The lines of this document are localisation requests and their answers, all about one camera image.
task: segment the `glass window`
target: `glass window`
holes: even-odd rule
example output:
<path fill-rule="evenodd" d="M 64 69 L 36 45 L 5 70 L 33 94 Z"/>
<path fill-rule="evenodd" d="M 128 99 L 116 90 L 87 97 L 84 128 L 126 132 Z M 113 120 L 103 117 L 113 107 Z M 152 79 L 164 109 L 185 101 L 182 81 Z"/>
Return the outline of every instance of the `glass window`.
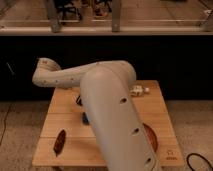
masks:
<path fill-rule="evenodd" d="M 0 0 L 0 28 L 88 34 L 181 30 L 211 34 L 212 8 L 213 0 Z"/>

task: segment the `black cable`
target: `black cable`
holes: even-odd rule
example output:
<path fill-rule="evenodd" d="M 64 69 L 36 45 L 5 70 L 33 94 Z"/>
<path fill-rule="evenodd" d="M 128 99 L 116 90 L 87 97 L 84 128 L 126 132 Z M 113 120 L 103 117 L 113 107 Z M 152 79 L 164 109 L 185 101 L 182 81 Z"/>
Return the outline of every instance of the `black cable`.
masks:
<path fill-rule="evenodd" d="M 211 171 L 213 171 L 213 167 L 212 167 L 211 163 L 210 163 L 204 156 L 202 156 L 201 154 L 198 154 L 198 153 L 190 153 L 190 154 L 186 157 L 186 162 L 187 162 L 187 165 L 189 166 L 189 168 L 190 168 L 192 171 L 196 171 L 196 170 L 192 167 L 192 165 L 191 165 L 191 163 L 190 163 L 190 161 L 189 161 L 189 159 L 190 159 L 191 156 L 200 157 L 202 160 L 204 160 L 204 161 L 207 163 L 207 165 L 209 166 L 209 168 L 211 169 Z"/>
<path fill-rule="evenodd" d="M 5 134 L 5 131 L 7 129 L 7 118 L 8 118 L 8 115 L 9 115 L 10 111 L 11 111 L 11 108 L 12 108 L 12 102 L 10 103 L 10 105 L 9 105 L 9 107 L 7 109 L 7 113 L 6 113 L 5 117 L 4 117 L 4 121 L 3 121 L 3 127 L 4 128 L 3 128 L 3 132 L 2 132 L 2 135 L 1 135 L 1 139 L 0 139 L 0 146 L 2 145 L 4 134 Z"/>

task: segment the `chair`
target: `chair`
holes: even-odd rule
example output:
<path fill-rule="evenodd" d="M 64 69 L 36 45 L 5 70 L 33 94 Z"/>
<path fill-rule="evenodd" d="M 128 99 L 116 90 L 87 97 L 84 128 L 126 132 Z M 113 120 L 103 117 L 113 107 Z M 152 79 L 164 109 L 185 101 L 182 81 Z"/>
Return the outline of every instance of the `chair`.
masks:
<path fill-rule="evenodd" d="M 112 12 L 112 8 L 110 7 L 109 2 L 112 2 L 112 0 L 95 0 L 96 5 L 98 5 L 100 3 L 104 3 L 104 5 L 107 6 L 108 11 Z"/>
<path fill-rule="evenodd" d="M 67 18 L 67 13 L 78 14 L 79 20 L 82 20 L 82 15 L 72 1 L 73 0 L 54 0 L 57 13 L 62 13 L 62 20 Z"/>

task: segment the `dark background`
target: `dark background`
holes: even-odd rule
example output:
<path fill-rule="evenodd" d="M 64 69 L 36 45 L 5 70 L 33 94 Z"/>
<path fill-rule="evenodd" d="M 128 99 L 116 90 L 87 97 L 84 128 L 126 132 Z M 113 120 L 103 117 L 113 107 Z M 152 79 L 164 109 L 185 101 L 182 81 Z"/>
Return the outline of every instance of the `dark background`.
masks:
<path fill-rule="evenodd" d="M 32 84 L 38 57 L 62 68 L 127 60 L 138 79 L 158 80 L 165 99 L 213 99 L 213 36 L 0 37 L 0 100 L 46 100 Z"/>

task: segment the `screw hole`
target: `screw hole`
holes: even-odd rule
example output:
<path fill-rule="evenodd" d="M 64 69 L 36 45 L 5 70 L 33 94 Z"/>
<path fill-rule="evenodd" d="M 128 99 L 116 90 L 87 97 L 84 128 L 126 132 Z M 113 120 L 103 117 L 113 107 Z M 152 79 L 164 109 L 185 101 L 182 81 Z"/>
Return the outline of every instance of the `screw hole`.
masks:
<path fill-rule="evenodd" d="M 146 165 L 148 165 L 149 163 L 151 162 L 151 158 L 148 158 L 147 160 L 146 160 Z"/>
<path fill-rule="evenodd" d="M 46 83 L 47 83 L 47 81 L 46 81 L 46 80 L 43 80 L 42 84 L 44 85 L 44 84 L 46 84 Z"/>
<path fill-rule="evenodd" d="M 126 98 L 122 98 L 122 99 L 120 100 L 120 104 L 126 103 L 126 101 L 127 101 Z"/>
<path fill-rule="evenodd" d="M 139 132 L 139 128 L 133 130 L 132 135 L 136 135 Z"/>

